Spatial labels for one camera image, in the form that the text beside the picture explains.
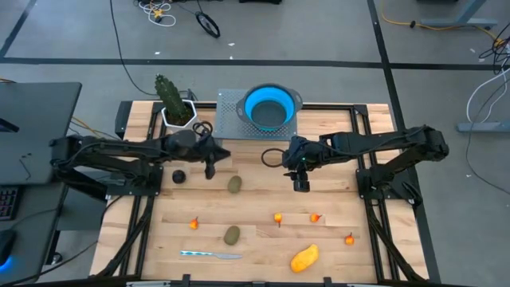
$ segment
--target blue bowl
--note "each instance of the blue bowl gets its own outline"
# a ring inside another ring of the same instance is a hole
[[[251,88],[237,103],[237,115],[262,131],[276,131],[303,107],[298,92],[277,84]]]

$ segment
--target cable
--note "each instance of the cable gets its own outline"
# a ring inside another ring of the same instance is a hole
[[[12,81],[12,80],[7,80],[7,79],[4,79],[4,78],[1,78],[0,77],[0,83],[9,83],[9,84],[13,84],[13,83],[16,83],[15,81]]]
[[[416,21],[412,21],[412,22],[397,22],[397,21],[393,21],[393,20],[390,20],[386,17],[386,15],[384,14],[384,5],[381,4],[381,17],[384,21],[390,23],[390,24],[394,24],[394,25],[400,25],[400,26],[409,26],[411,28],[415,27],[415,26],[418,26],[418,27],[421,27],[421,28],[425,28],[425,29],[431,29],[432,31],[446,31],[446,30],[450,30],[450,29],[459,29],[459,28],[462,28],[462,26],[450,26],[450,27],[444,27],[444,28],[435,28],[435,27],[431,27],[431,26],[427,26],[427,25],[423,25],[423,24],[420,24],[420,23],[416,23]],[[478,26],[474,26],[475,28],[485,32],[487,35],[489,35],[490,37],[492,37],[492,39],[494,40],[498,40],[498,41],[503,41],[501,39],[499,39],[496,35],[494,35],[493,33],[487,31],[486,29],[484,28],[481,28],[481,27],[478,27]]]
[[[506,31],[506,29],[510,26],[510,22],[501,30],[498,34],[498,40],[492,43],[491,48],[485,50],[483,53],[478,56],[480,59],[485,59],[487,57],[493,56],[492,59],[492,69],[495,75],[501,73],[501,67],[499,63],[504,62],[503,65],[506,64],[506,61],[510,57],[510,37],[507,37],[505,40],[500,40],[501,35]]]
[[[16,227],[16,226],[17,226],[18,224],[20,224],[21,222],[24,222],[24,221],[25,221],[26,219],[28,219],[28,218],[32,218],[32,217],[34,217],[34,216],[41,215],[41,214],[45,214],[45,213],[48,213],[48,212],[51,212],[51,211],[56,211],[56,210],[57,210],[57,208],[53,208],[53,209],[50,209],[50,210],[38,211],[38,212],[36,212],[36,213],[32,213],[32,214],[30,214],[30,215],[27,215],[27,216],[25,216],[24,218],[22,218],[22,219],[18,220],[16,223],[14,223],[14,224],[13,224],[13,225],[9,228],[9,230],[13,230],[13,229],[14,229],[14,227]]]
[[[118,137],[116,137],[116,136],[112,136],[112,135],[110,135],[110,134],[109,134],[109,133],[107,133],[107,132],[98,131],[98,130],[96,130],[96,129],[92,129],[92,128],[91,128],[91,129],[89,129],[89,128],[87,128],[87,127],[85,127],[85,126],[82,126],[81,124],[77,124],[77,123],[75,123],[75,122],[73,122],[73,121],[71,121],[71,124],[74,124],[74,125],[76,125],[77,127],[80,127],[80,128],[87,129],[87,130],[89,130],[90,132],[94,131],[94,132],[100,133],[100,134],[102,134],[102,135],[109,136],[109,137],[111,137],[111,138],[112,138],[112,139],[114,139],[114,140],[118,140],[118,139],[119,139]]]
[[[99,137],[99,138],[101,137],[101,136],[99,135],[99,133],[97,133],[97,132],[96,132],[96,131],[94,131],[92,128],[90,128],[90,127],[88,126],[88,124],[86,124],[83,120],[80,120],[80,119],[78,119],[78,118],[77,118],[77,117],[75,117],[75,116],[73,116],[73,120],[77,121],[77,122],[78,122],[78,123],[80,123],[80,124],[83,124],[83,125],[85,126],[85,128],[86,128],[86,129],[88,129],[90,132],[92,132],[92,133],[93,133],[94,135],[96,135],[97,137]]]
[[[202,10],[202,6],[200,5],[200,1],[197,0],[198,8],[200,8],[200,12],[204,13],[204,10]]]
[[[71,132],[74,132],[75,134],[77,134],[77,135],[81,136],[81,134],[80,134],[77,130],[75,130],[75,129],[71,128],[71,127],[69,127],[69,130],[70,130]]]
[[[19,279],[19,280],[16,280],[16,281],[12,281],[12,282],[9,282],[9,283],[2,284],[2,285],[0,285],[0,287],[10,287],[10,286],[17,285],[17,284],[20,284],[22,282],[25,282],[25,281],[28,281],[28,280],[31,280],[31,279],[38,278],[38,277],[40,277],[42,275],[45,275],[47,273],[50,273],[50,272],[54,271],[55,269],[60,268],[63,265],[69,263],[70,261],[72,261],[73,259],[77,258],[78,256],[82,255],[87,250],[89,250],[92,246],[94,246],[96,243],[97,243],[97,240],[95,240],[91,245],[89,245],[86,248],[84,248],[82,251],[78,252],[76,255],[72,256],[70,259],[63,261],[61,264],[59,264],[57,266],[54,266],[54,267],[52,267],[50,269],[47,269],[46,271],[39,272],[39,273],[34,274],[32,276],[28,276],[28,277],[25,277],[25,278],[22,278],[22,279]]]
[[[32,177],[32,174],[30,173],[29,169],[26,168],[26,165],[25,163],[23,163],[23,158],[25,158],[25,156],[23,155],[20,159],[19,159],[19,163],[22,165],[23,169],[25,170],[26,172],[26,178],[25,178],[25,181],[26,180],[29,180],[29,178]]]
[[[207,120],[203,120],[198,123],[193,124],[193,132],[196,133],[198,136],[210,136],[213,133],[213,125],[212,123],[208,122]]]
[[[496,91],[494,91],[492,93],[492,95],[484,102],[484,104],[482,104],[480,110],[478,111],[478,113],[475,115],[475,118],[474,120],[477,120],[478,116],[481,114],[481,111],[483,110],[484,106],[490,101],[490,99],[496,95],[496,93],[501,89],[503,88],[508,82],[510,81],[509,80],[506,80],[498,89],[496,89]],[[471,170],[471,172],[481,181],[483,181],[484,183],[487,183],[488,185],[490,185],[491,187],[494,187],[496,188],[498,191],[502,191],[504,192],[505,194],[507,195],[510,195],[510,192],[509,191],[506,191],[503,187],[499,187],[497,186],[496,184],[494,183],[491,183],[489,182],[487,179],[483,178],[481,175],[478,175],[478,173],[474,170],[473,166],[471,165],[471,163],[469,162],[469,147],[471,146],[471,135],[473,134],[473,127],[474,127],[475,123],[472,122],[471,123],[471,128],[469,129],[469,137],[468,137],[468,144],[466,146],[466,149],[465,149],[465,160],[466,162],[468,163],[468,166],[469,166],[469,169]]]
[[[126,74],[127,74],[127,77],[129,78],[129,81],[135,86],[135,88],[137,90],[139,90],[140,92],[148,95],[148,96],[158,96],[157,94],[155,93],[149,93],[149,92],[145,92],[143,91],[138,85],[136,85],[136,83],[133,81],[133,78],[131,77],[131,74],[129,73],[128,71],[128,68],[126,67],[126,64],[124,63],[124,59],[122,58],[122,49],[120,48],[120,41],[119,41],[119,32],[117,31],[117,24],[115,23],[115,16],[113,15],[113,4],[112,4],[112,0],[110,0],[110,15],[112,16],[112,23],[113,23],[113,29],[115,31],[115,38],[116,38],[116,41],[117,41],[117,49],[119,50],[119,58],[120,58],[120,63],[122,63],[122,67],[124,68],[124,71],[126,71]]]
[[[177,6],[179,6],[179,7],[181,7],[181,9],[185,10],[186,12],[189,12],[189,13],[191,13],[191,14],[193,14],[193,15],[194,15],[194,12],[193,12],[193,11],[191,11],[191,10],[189,10],[189,9],[185,8],[184,6],[182,6],[181,4],[179,4],[178,2],[174,2],[174,4],[175,4],[175,5],[177,5]]]
[[[265,161],[264,159],[264,155],[270,151],[279,151],[281,152],[282,154],[285,152],[284,150],[280,149],[280,148],[268,148],[266,149],[264,152],[262,152],[262,155],[261,155],[261,161],[262,163],[266,166],[266,167],[281,167],[283,165],[283,162],[281,163],[278,163],[278,164],[269,164]]]
[[[119,195],[116,199],[113,199],[110,204],[108,204],[104,210],[103,210],[103,214],[101,214],[101,221],[100,222],[103,222],[103,219],[104,219],[104,216],[106,215],[106,211],[108,211],[108,208],[110,208],[110,206],[114,205],[115,202],[117,202],[119,199],[123,198],[123,195]]]
[[[163,12],[170,11],[170,9],[172,8],[169,3],[165,3],[164,1],[161,1],[159,3],[158,8],[153,9],[152,1],[149,4],[146,4],[143,6],[142,6],[142,2],[138,2],[138,7],[143,9],[143,12],[145,12],[145,14],[147,14],[147,17],[152,24],[156,24],[157,26],[162,26],[162,27],[172,27],[173,25],[175,25],[175,23],[177,23],[177,19],[174,16],[163,14]],[[154,16],[155,19],[164,18],[164,17],[172,17],[174,19],[174,23],[172,23],[171,25],[159,24],[155,20],[152,20],[151,16]]]
[[[506,87],[507,86],[507,81],[506,81],[506,73],[508,73],[508,71],[510,71],[510,69],[507,69],[507,70],[504,70],[502,73],[500,73],[499,75],[496,75],[495,77],[487,80],[485,83],[483,83],[482,85],[479,85],[478,88],[475,89],[475,91],[473,92],[473,94],[471,94],[471,96],[469,97],[469,100],[468,100],[468,104],[466,105],[465,107],[465,114],[466,116],[468,117],[468,120],[470,123],[472,123],[473,121],[471,120],[471,116],[469,116],[469,106],[471,105],[471,101],[473,100],[474,96],[477,94],[478,90],[480,90],[482,87],[484,87],[486,84],[489,84],[491,83],[492,81],[494,80],[497,80],[498,78],[500,77],[504,77],[504,86]],[[505,90],[503,91],[503,93],[501,94],[501,96],[499,98],[497,98],[497,100],[491,105],[490,109],[489,109],[489,112],[488,112],[488,115],[485,117],[485,119],[482,121],[485,122],[491,115],[491,111],[492,111],[492,106],[507,92],[507,89],[505,88]]]

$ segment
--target kiwi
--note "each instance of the kiwi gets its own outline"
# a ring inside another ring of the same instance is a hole
[[[237,175],[233,176],[232,179],[230,179],[229,184],[227,186],[229,189],[229,192],[231,194],[238,193],[241,190],[241,184],[242,184],[241,177],[239,177]]]
[[[234,245],[239,240],[239,235],[241,235],[241,230],[237,226],[231,226],[229,229],[225,232],[225,236],[223,237],[223,241],[227,245]]]

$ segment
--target cactus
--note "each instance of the cactus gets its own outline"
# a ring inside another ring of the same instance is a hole
[[[190,121],[193,111],[184,104],[174,83],[158,74],[156,75],[155,88],[167,108],[167,119],[170,124],[183,126]]]

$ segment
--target knife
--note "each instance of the knife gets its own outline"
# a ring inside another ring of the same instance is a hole
[[[220,259],[241,259],[242,255],[238,254],[218,254],[214,252],[199,252],[199,251],[187,251],[181,250],[181,255],[184,256],[216,256]]]

